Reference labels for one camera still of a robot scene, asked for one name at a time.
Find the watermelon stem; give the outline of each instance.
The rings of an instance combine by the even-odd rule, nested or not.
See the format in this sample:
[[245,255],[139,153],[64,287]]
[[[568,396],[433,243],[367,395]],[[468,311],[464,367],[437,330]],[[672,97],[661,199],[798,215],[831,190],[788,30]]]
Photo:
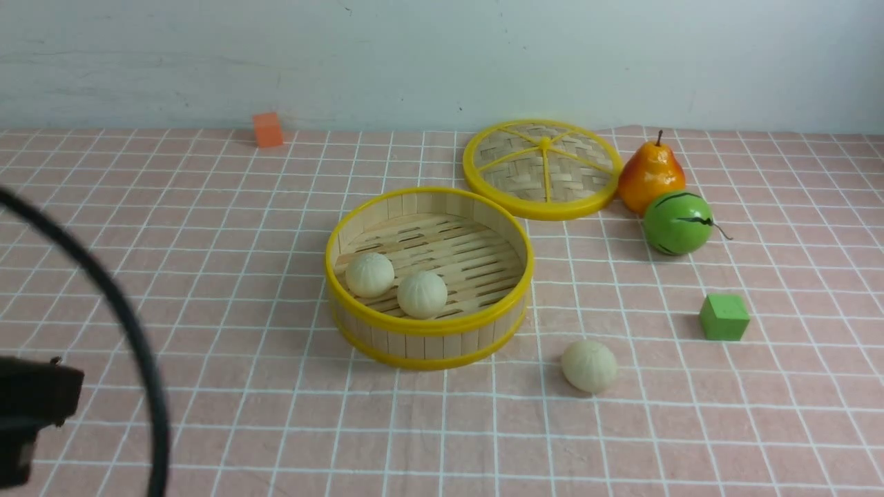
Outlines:
[[724,233],[724,230],[721,229],[721,226],[718,226],[715,223],[713,223],[713,226],[715,226],[719,229],[719,231],[721,232],[721,236],[727,238],[728,240],[733,240],[733,238],[729,237],[727,233]]

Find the toy fruit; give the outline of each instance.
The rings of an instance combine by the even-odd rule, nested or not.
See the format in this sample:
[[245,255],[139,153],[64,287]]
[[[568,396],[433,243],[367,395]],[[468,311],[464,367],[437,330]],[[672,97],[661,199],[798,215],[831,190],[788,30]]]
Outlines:
[[673,190],[684,189],[684,170],[672,149],[657,141],[648,141],[623,166],[617,181],[617,194],[629,210],[643,216],[655,198]]
[[[713,212],[700,195],[677,190],[660,195],[642,220],[644,238],[668,256],[682,256],[703,247],[712,234]],[[733,240],[721,232],[728,240]]]

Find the grid pattern tablecloth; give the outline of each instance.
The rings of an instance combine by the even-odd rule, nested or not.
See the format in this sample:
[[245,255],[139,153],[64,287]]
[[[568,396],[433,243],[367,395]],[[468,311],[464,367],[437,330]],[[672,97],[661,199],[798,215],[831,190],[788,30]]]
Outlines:
[[[625,158],[656,129],[601,131]],[[342,213],[464,187],[464,133],[0,130],[0,183],[89,244],[138,306],[175,423],[169,495],[884,495],[884,137],[667,130],[735,238],[652,253],[620,203],[528,222],[534,307],[493,358],[395,371],[333,329],[322,259]],[[712,291],[740,343],[705,341]],[[616,387],[563,380],[607,344]],[[87,373],[9,495],[140,496],[148,429],[119,329],[46,241],[0,213],[0,353]]]

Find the toy pear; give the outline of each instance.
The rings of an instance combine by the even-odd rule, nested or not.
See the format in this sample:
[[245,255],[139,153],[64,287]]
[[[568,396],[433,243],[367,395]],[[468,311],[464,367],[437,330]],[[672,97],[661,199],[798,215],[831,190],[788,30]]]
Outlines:
[[684,170],[678,164],[672,149],[661,143],[663,130],[657,141],[648,141],[623,166],[617,181],[617,194],[629,210],[644,216],[648,205],[665,193],[685,187]]

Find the black wire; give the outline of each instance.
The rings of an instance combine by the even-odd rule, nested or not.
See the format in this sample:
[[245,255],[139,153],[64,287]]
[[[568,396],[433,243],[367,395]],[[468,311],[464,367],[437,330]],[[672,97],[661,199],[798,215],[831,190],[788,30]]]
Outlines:
[[132,307],[107,271],[61,226],[3,187],[0,187],[0,203],[54,241],[79,264],[102,291],[117,320],[123,326],[124,335],[135,355],[141,383],[148,400],[152,445],[148,497],[164,497],[169,478],[169,412],[166,408],[163,381],[160,379],[159,370],[150,351],[150,344]]

